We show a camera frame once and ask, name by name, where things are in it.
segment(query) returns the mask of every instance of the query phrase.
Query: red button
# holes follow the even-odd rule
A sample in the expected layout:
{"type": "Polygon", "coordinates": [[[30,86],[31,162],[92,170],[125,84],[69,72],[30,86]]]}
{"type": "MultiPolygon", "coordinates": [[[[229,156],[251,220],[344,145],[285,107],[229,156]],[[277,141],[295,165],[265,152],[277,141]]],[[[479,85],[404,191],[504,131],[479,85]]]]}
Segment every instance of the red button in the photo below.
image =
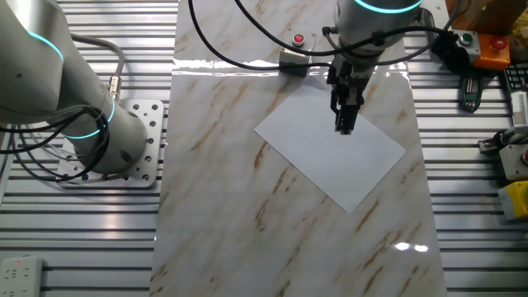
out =
{"type": "Polygon", "coordinates": [[[494,36],[489,41],[492,50],[504,50],[508,46],[508,39],[502,36],[494,36]]]}
{"type": "Polygon", "coordinates": [[[301,34],[297,34],[294,36],[294,45],[295,46],[303,46],[304,45],[304,36],[301,34]]]}

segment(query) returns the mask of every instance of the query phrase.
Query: white paper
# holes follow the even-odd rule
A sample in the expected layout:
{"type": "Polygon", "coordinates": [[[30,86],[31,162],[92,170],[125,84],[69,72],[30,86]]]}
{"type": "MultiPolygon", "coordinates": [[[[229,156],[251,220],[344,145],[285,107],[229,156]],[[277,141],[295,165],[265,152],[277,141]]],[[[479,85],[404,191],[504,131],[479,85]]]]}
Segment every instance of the white paper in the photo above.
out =
{"type": "Polygon", "coordinates": [[[334,131],[330,91],[307,84],[255,131],[349,214],[405,149],[359,115],[351,135],[334,131]]]}

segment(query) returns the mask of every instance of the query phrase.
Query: marble-patterned mat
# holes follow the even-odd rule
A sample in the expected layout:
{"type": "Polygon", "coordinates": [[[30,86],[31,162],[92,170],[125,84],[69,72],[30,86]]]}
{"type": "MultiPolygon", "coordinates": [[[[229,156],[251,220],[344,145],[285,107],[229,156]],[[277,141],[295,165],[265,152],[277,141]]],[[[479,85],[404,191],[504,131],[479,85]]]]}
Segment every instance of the marble-patterned mat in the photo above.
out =
{"type": "MultiPolygon", "coordinates": [[[[243,2],[273,34],[303,27],[328,49],[320,28],[333,1],[243,2]]],[[[195,5],[222,53],[276,63],[279,47],[232,1],[195,5]]],[[[401,44],[387,53],[403,54],[401,44]]],[[[220,63],[187,1],[174,62],[152,296],[446,296],[406,64],[377,70],[361,110],[406,154],[347,214],[253,131],[302,79],[220,63]]]]}

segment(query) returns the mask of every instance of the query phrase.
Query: white electrical outlet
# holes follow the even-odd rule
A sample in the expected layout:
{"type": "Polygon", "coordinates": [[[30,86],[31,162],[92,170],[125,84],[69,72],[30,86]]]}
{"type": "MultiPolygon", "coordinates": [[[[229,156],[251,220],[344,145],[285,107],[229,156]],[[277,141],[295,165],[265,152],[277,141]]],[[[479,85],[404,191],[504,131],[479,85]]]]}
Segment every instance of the white electrical outlet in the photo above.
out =
{"type": "Polygon", "coordinates": [[[39,297],[42,259],[35,256],[0,262],[0,297],[39,297]]]}

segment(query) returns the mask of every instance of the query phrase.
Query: orange device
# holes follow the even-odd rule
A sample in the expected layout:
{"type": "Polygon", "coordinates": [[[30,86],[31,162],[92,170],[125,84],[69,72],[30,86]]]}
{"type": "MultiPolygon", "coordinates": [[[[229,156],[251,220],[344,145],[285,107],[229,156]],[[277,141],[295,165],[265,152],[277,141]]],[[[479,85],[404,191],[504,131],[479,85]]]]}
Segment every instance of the orange device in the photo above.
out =
{"type": "Polygon", "coordinates": [[[478,34],[480,56],[474,63],[476,68],[504,70],[510,64],[510,45],[508,38],[488,34],[478,34]]]}

